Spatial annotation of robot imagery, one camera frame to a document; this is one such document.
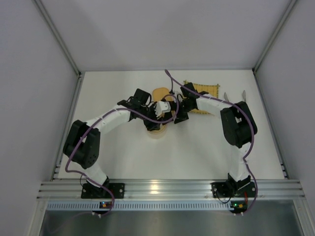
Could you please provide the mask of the orange oval box lid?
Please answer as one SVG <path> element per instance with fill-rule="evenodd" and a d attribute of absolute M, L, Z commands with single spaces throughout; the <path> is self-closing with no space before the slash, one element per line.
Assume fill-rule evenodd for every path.
<path fill-rule="evenodd" d="M 162 100 L 166 95 L 170 94 L 168 88 L 156 88 L 152 91 L 152 99 L 154 102 Z"/>

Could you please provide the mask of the metal food tongs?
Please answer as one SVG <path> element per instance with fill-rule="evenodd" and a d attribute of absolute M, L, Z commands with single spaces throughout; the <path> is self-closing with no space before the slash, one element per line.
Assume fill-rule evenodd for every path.
<path fill-rule="evenodd" d="M 224 92 L 223 98 L 224 98 L 224 100 L 225 100 L 226 102 L 230 102 L 229 97 L 228 97 L 228 95 L 227 95 L 226 92 Z M 243 92 L 242 92 L 242 101 L 247 102 L 247 94 L 246 94 L 246 91 L 245 91 L 245 90 L 243 90 Z"/>

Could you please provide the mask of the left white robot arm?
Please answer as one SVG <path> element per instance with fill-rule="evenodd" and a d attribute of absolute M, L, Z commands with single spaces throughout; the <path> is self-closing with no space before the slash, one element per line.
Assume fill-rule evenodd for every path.
<path fill-rule="evenodd" d="M 109 177 L 98 163 L 101 135 L 107 134 L 118 126 L 140 118 L 149 131 L 160 130 L 165 113 L 170 111 L 168 102 L 152 101 L 152 96 L 137 89 L 133 96 L 121 100 L 110 111 L 88 121 L 76 120 L 66 138 L 63 154 L 68 157 L 65 170 L 70 173 L 69 165 L 78 164 L 78 173 L 87 182 L 83 189 L 94 198 L 110 194 Z"/>

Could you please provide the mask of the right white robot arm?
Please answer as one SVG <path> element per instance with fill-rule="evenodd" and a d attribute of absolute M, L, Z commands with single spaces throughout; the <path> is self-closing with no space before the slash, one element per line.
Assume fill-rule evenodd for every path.
<path fill-rule="evenodd" d="M 179 111 L 175 123 L 187 120 L 188 112 L 196 109 L 208 112 L 221 119 L 223 136 L 232 148 L 230 169 L 225 182 L 231 196 L 238 196 L 248 185 L 255 183 L 247 163 L 253 148 L 257 126 L 245 101 L 231 103 L 211 96 L 208 92 L 197 92 L 193 83 L 181 85 Z"/>

